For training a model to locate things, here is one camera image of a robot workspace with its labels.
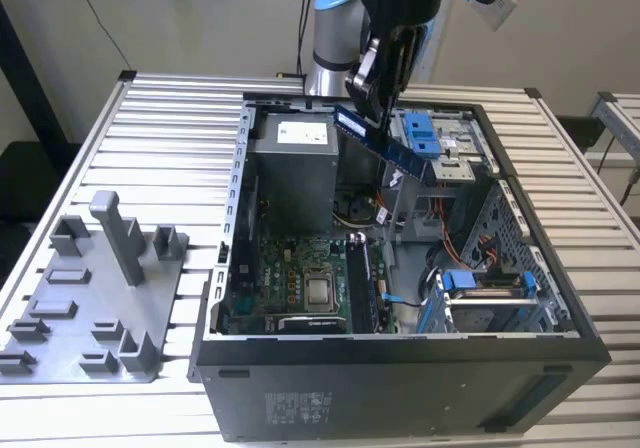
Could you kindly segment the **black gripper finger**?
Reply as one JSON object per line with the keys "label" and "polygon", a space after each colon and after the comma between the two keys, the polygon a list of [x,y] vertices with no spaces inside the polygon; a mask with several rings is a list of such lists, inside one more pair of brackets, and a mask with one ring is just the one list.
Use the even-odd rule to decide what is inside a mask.
{"label": "black gripper finger", "polygon": [[345,79],[345,86],[357,112],[369,119],[380,119],[383,108],[378,93],[376,62],[379,39],[372,37],[361,57]]}
{"label": "black gripper finger", "polygon": [[401,91],[406,88],[414,58],[414,45],[416,41],[416,29],[414,27],[402,27],[394,33],[394,37],[388,45],[385,61],[384,77],[382,79],[383,115],[382,133],[389,132],[390,116],[393,107]]}

